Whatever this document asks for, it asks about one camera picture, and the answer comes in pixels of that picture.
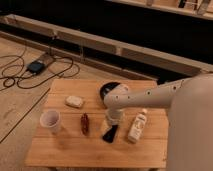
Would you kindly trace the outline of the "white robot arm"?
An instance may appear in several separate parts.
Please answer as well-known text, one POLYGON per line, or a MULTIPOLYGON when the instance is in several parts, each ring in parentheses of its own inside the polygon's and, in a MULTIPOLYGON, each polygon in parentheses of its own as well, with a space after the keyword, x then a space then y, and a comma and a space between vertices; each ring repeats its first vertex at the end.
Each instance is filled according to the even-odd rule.
POLYGON ((213 171, 213 73, 140 92, 116 90, 104 97, 109 113, 128 107, 167 110, 166 171, 213 171))

